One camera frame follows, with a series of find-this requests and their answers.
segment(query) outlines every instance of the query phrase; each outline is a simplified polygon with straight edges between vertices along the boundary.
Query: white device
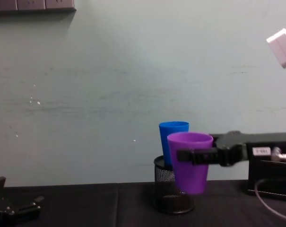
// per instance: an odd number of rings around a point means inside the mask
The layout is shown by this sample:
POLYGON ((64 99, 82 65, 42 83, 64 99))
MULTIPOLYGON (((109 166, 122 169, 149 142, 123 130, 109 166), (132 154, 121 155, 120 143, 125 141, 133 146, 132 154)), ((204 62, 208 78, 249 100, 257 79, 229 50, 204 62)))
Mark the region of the white device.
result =
POLYGON ((271 49, 283 68, 286 68, 286 29, 282 29, 267 39, 271 49))

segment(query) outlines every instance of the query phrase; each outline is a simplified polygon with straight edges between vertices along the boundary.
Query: black cable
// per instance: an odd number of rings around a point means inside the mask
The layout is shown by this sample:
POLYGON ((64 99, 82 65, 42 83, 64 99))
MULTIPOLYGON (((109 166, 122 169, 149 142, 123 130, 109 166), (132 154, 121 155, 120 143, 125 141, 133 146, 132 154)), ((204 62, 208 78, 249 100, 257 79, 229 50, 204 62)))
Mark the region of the black cable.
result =
MULTIPOLYGON (((260 202, 265 206, 265 208, 267 208, 269 211, 271 211, 273 214, 279 216, 280 218, 286 220, 286 215, 283 215, 279 212, 277 212, 276 210, 272 209, 270 206, 268 206, 264 200, 260 197, 260 194, 259 194, 259 191, 258 191, 258 187, 262 184, 262 183, 265 183, 265 182, 268 182, 268 181, 272 181, 272 179, 261 179, 259 181, 257 181, 254 185, 254 190, 255 190, 255 194, 257 196, 257 198, 260 200, 260 202)), ((275 179, 275 181, 286 181, 286 178, 278 178, 278 179, 275 179)))

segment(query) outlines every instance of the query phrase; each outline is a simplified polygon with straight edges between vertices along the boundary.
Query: black mesh pencil holder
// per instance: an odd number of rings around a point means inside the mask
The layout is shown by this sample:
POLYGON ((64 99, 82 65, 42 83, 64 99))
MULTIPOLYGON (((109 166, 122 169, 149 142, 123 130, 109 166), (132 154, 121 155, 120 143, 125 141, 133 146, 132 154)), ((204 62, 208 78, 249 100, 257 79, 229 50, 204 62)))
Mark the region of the black mesh pencil holder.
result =
POLYGON ((165 165, 164 156, 157 157, 154 165, 156 209, 166 214, 183 214, 193 210, 195 207, 193 197, 176 188, 172 166, 165 165))

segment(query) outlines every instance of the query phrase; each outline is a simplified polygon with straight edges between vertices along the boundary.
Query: blue cup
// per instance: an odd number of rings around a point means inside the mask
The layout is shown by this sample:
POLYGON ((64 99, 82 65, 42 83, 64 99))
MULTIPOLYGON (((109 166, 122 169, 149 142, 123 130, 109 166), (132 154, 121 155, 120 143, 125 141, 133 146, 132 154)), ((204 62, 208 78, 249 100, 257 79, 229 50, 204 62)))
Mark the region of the blue cup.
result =
POLYGON ((167 136, 172 133, 189 131, 188 122, 163 122, 159 124, 165 164, 172 165, 167 136))

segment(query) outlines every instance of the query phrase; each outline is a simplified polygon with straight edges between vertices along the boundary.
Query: wall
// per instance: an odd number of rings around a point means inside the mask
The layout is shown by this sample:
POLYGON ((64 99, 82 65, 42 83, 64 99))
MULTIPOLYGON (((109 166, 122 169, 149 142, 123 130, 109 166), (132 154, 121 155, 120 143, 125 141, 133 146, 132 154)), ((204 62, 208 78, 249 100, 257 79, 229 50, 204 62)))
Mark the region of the wall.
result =
MULTIPOLYGON (((9 185, 153 180, 158 123, 286 131, 286 70, 266 38, 286 0, 76 0, 0 17, 0 175, 9 185)), ((248 163, 211 166, 244 179, 248 163)))

